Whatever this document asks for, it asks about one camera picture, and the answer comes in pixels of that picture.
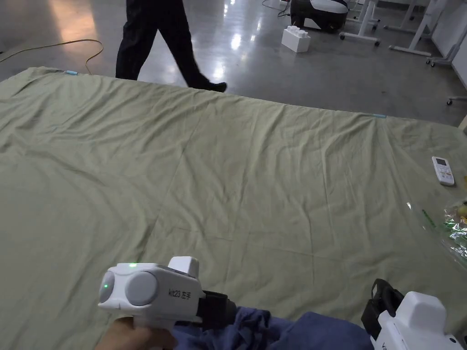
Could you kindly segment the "person's left hand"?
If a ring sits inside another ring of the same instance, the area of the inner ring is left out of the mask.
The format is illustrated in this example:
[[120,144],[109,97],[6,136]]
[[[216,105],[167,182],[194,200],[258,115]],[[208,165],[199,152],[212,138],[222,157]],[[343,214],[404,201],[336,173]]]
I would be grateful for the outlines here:
[[96,350],[150,350],[176,348],[176,338],[166,329],[135,327],[132,317],[116,319],[101,337]]

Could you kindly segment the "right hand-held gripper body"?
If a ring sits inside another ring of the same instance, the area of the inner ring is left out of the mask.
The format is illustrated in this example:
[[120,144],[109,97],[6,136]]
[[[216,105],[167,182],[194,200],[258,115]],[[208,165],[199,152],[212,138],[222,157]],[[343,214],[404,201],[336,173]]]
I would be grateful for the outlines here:
[[434,296],[402,294],[377,278],[361,322],[376,350],[460,350],[462,344],[445,332],[446,309]]

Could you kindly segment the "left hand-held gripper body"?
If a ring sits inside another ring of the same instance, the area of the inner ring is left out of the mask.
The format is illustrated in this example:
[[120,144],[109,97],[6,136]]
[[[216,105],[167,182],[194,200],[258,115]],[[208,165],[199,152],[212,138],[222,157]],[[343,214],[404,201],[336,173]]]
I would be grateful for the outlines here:
[[168,266],[118,263],[103,276],[98,306],[131,316],[136,327],[221,329],[233,324],[236,304],[225,294],[203,290],[198,277],[194,257],[173,257]]

